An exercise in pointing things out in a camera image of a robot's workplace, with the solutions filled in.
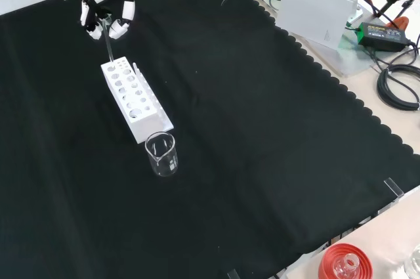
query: red bottle cap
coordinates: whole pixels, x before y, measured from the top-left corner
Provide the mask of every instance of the red bottle cap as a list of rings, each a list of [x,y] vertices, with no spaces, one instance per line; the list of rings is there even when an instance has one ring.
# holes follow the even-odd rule
[[[355,254],[359,258],[360,272],[358,279],[372,279],[373,269],[369,258],[363,251],[350,244],[335,244],[327,249],[318,269],[318,278],[337,279],[333,270],[334,262],[347,254]]]

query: black cloth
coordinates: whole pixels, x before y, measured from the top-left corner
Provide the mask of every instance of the black cloth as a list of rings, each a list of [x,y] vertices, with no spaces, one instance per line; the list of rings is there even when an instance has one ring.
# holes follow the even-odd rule
[[[412,149],[253,0],[136,0],[112,42],[175,126],[179,170],[157,178],[79,9],[0,17],[2,278],[268,278],[389,203],[383,179],[420,184]]]

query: test tube rack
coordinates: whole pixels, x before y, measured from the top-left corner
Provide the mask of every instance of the test tube rack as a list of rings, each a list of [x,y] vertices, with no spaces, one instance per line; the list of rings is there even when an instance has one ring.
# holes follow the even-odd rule
[[[101,65],[106,83],[137,143],[152,133],[169,131],[173,124],[140,72],[125,57]]]

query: black power adapter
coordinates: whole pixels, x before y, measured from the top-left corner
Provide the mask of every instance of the black power adapter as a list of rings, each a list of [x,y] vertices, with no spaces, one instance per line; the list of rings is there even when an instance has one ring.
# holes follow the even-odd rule
[[[361,23],[356,35],[359,45],[377,51],[402,51],[410,44],[404,31],[384,25]]]

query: scalloped edge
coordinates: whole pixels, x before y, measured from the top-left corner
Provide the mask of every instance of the scalloped edge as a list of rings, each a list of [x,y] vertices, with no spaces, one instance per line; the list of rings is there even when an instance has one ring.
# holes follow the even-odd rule
[[[263,5],[260,4],[260,2],[258,2],[257,0],[252,0],[252,2],[253,2],[254,5],[258,6],[258,8],[261,12],[264,13],[264,15],[267,17],[269,22],[271,22],[273,24],[276,23],[276,19],[266,10],[266,8]],[[324,67],[319,62],[316,62],[314,57],[310,56],[308,54],[308,51],[303,48],[303,45],[296,40],[296,37],[290,35],[288,31],[283,30],[282,28],[278,28],[278,30],[280,30],[283,34],[285,34],[286,38],[288,40],[290,40],[290,42],[292,44],[294,44],[294,46],[296,46],[301,51],[303,57],[305,57],[307,60],[309,60],[311,63],[313,63],[315,65],[315,67],[317,67],[316,69],[320,71],[320,78],[323,78],[323,79],[326,78],[328,80],[331,80],[334,84],[336,84],[340,88],[340,90],[342,90],[344,93],[346,93],[346,96],[352,97],[357,102],[358,106],[360,106],[360,105],[362,106],[361,107],[361,112],[363,114],[370,116],[371,119],[376,124],[378,124],[384,132],[391,135],[391,137],[394,140],[397,140],[398,143],[402,146],[402,148],[406,152],[408,152],[409,154],[414,156],[415,159],[418,159],[417,161],[420,161],[420,154],[415,154],[413,148],[409,144],[404,143],[404,141],[402,140],[402,138],[399,135],[397,135],[396,133],[393,133],[392,129],[388,125],[385,125],[384,123],[382,123],[381,118],[377,117],[376,115],[373,115],[373,111],[370,108],[368,108],[367,106],[365,106],[365,103],[362,99],[358,98],[355,93],[349,91],[348,87],[344,84],[341,84],[340,80],[338,78],[331,76],[331,72],[329,70],[324,69]]]

